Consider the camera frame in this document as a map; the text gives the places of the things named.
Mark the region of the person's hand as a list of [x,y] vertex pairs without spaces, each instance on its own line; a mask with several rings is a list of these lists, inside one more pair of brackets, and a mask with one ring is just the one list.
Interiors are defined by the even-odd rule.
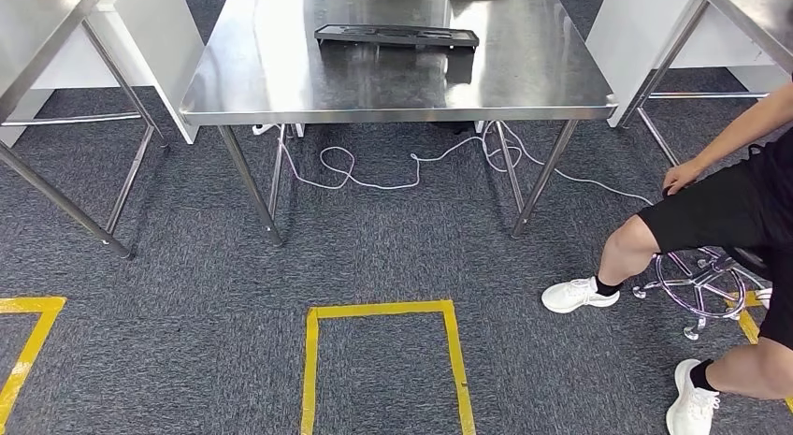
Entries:
[[696,180],[707,166],[697,159],[686,161],[670,168],[662,182],[664,196],[673,196]]

